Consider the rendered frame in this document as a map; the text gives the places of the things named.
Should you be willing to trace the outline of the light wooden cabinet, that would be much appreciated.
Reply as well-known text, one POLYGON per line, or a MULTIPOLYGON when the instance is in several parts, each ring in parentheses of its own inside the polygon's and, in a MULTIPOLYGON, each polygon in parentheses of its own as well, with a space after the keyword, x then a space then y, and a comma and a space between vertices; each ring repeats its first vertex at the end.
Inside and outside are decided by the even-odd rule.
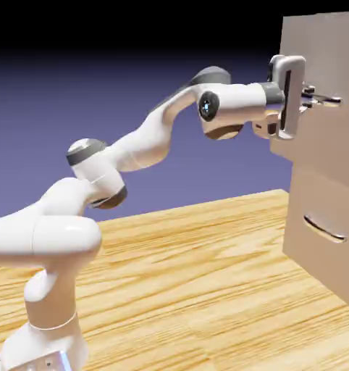
POLYGON ((342 99, 271 144, 293 163, 283 251, 349 305, 349 12, 286 17, 280 51, 305 57, 306 82, 342 99))

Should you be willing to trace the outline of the wooden drawer front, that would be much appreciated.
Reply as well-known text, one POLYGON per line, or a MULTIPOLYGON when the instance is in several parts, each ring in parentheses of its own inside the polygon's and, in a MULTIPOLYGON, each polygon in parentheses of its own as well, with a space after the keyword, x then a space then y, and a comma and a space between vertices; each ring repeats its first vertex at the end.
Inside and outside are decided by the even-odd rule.
POLYGON ((272 152, 349 187, 349 12, 285 17, 280 52, 305 57, 305 82, 342 104, 306 111, 295 138, 271 141, 272 152))
POLYGON ((349 187, 305 167, 294 167, 283 252, 349 305, 349 187), (333 243, 306 226, 310 215, 334 233, 333 243))

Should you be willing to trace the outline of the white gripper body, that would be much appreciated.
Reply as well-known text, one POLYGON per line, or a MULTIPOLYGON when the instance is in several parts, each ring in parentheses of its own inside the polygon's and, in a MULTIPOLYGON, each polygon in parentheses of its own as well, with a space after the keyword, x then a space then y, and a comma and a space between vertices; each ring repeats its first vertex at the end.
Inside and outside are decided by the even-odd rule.
POLYGON ((293 139, 297 133, 305 66, 306 60, 302 56, 278 54, 270 60, 270 80, 280 87, 285 96, 277 132, 278 137, 284 140, 293 139))

